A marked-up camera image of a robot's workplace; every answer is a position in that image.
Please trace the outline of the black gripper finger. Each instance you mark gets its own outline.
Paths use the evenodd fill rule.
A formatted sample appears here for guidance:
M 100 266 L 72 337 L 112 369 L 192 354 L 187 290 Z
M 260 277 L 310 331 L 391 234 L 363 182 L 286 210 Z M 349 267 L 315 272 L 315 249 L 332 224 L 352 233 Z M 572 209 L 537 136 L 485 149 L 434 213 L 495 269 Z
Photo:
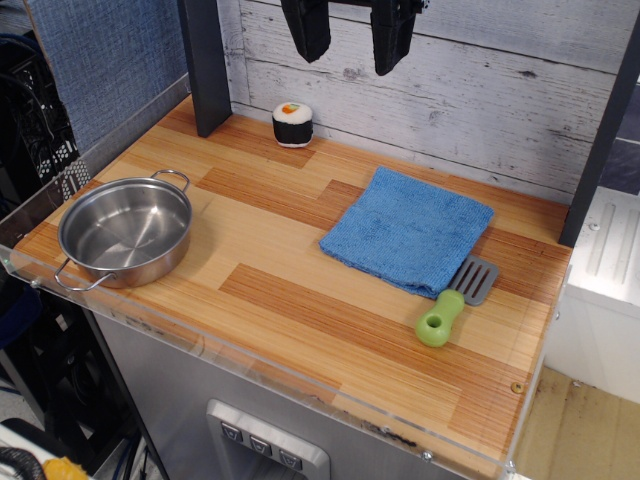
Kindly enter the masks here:
M 282 0 L 291 36 L 301 57 L 308 63 L 318 60 L 331 43 L 327 0 Z
M 410 50 L 416 1 L 379 0 L 371 7 L 371 28 L 375 71 L 379 76 L 390 73 Z

